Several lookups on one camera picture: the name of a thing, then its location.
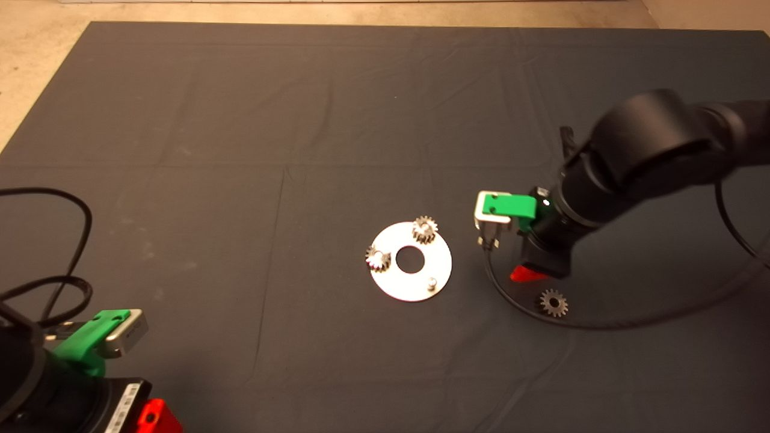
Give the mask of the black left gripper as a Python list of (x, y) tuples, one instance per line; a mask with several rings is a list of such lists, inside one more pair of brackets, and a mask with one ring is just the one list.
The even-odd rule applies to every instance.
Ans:
[(163, 399), (151, 399), (143, 378), (96, 378), (85, 391), (65, 397), (61, 432), (182, 433)]

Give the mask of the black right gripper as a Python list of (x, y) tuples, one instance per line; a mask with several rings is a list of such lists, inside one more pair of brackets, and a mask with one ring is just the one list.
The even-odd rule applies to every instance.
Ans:
[(514, 283), (564, 279), (572, 271), (572, 250), (576, 241), (569, 225), (559, 220), (539, 220), (523, 234), (520, 264), (511, 271)]

